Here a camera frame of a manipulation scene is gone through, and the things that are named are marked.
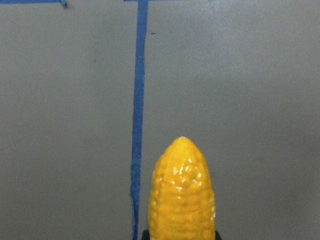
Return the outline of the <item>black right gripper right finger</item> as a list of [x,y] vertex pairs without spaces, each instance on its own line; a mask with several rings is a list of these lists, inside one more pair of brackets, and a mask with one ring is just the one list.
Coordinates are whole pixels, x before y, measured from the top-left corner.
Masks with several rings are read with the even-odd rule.
[[215,240],[222,240],[222,237],[218,231],[215,231]]

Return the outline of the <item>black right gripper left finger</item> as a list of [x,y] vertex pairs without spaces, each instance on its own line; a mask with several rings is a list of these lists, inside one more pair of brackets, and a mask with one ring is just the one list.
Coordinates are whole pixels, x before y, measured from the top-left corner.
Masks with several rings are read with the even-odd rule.
[[142,232],[141,240],[150,240],[150,232],[148,229]]

